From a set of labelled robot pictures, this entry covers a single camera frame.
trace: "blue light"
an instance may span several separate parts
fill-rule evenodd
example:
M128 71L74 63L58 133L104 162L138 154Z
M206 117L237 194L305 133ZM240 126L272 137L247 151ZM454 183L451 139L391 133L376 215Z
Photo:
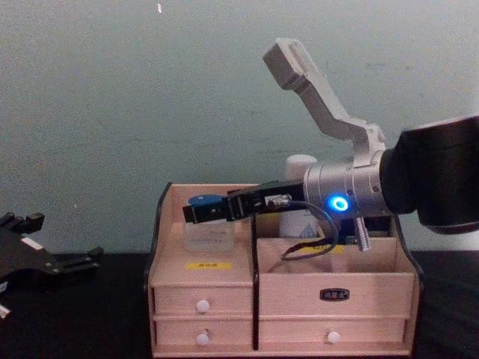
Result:
M329 200L329 206L335 211L344 212L350 207L350 204L344 197L334 196Z

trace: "yellow label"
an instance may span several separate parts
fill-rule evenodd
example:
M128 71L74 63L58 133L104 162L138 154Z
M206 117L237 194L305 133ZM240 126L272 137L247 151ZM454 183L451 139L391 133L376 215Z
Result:
M186 269L231 269L233 263L187 263Z
M329 247L329 245L317 245L316 247L304 247L304 248L301 248L299 250L299 252L302 252L302 253L319 253L319 252L322 252L324 251L325 249L327 249L327 247ZM336 245L330 252L328 253L331 253L331 254L341 254L343 253L343 250L344 250L344 246L343 245Z

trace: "robotic arm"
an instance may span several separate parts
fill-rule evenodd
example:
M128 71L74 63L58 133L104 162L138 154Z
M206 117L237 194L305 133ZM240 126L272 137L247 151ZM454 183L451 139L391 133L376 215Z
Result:
M332 218L354 218L362 251L369 248L365 216L417 210L437 233L479 230L479 116L406 130L386 150L380 128L346 113L299 41L277 39L263 59L280 87L299 95L321 132L353 143L354 156L315 164L300 181L269 182L231 192L221 203L184 207L186 221L234 221L306 201Z

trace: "clear plastic container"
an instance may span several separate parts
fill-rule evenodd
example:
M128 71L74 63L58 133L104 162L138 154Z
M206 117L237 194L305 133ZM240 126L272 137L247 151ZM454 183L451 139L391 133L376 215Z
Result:
M204 194L188 200L191 206L216 203L222 200L217 194ZM189 251L227 252L234 246L234 222L225 219L185 225L185 246Z

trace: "wooden drawer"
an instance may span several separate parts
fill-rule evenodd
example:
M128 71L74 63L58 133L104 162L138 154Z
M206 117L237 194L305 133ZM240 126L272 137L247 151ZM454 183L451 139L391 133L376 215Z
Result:
M413 273L262 274L260 315L410 317ZM350 291L345 301L320 299L322 289Z
M174 288L161 286L154 290L155 311L158 314L193 315L197 303L207 301L209 310L204 315L251 314L251 287L233 288Z
M339 334L338 343L401 342L403 319L366 320L262 320L260 343L330 343L328 334Z
M207 334L209 343L204 347L233 344L251 345L251 319L228 320L157 320L156 344L202 347L197 343L200 334Z

